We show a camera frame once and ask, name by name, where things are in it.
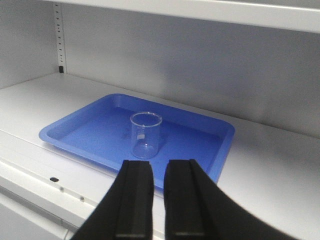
cabinet side wall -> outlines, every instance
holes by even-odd
[[[63,5],[69,74],[320,138],[320,34]]]
[[[0,89],[58,71],[52,2],[0,3]]]

white metal cabinet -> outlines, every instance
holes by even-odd
[[[0,193],[0,239],[64,240],[68,230]]]

white surface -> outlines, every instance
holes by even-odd
[[[320,34],[62,8],[69,74],[320,138]]]
[[[0,1],[0,36],[0,89],[58,71],[52,3]]]
[[[64,240],[68,230],[0,193],[0,239]]]
[[[0,184],[79,227],[113,177],[42,142],[38,133],[110,93],[134,95],[233,124],[236,133],[218,186],[272,226],[304,240],[320,238],[319,139],[66,74],[0,90]],[[52,174],[60,179],[57,184],[48,180]],[[153,219],[154,235],[163,238],[164,206],[158,195]]]
[[[320,33],[320,4],[312,0],[304,1],[302,4],[295,2],[290,4],[287,1],[287,4],[283,5],[281,1],[276,1],[276,4],[275,1],[265,1],[267,4],[263,4],[253,1],[223,0],[57,0],[56,2]]]

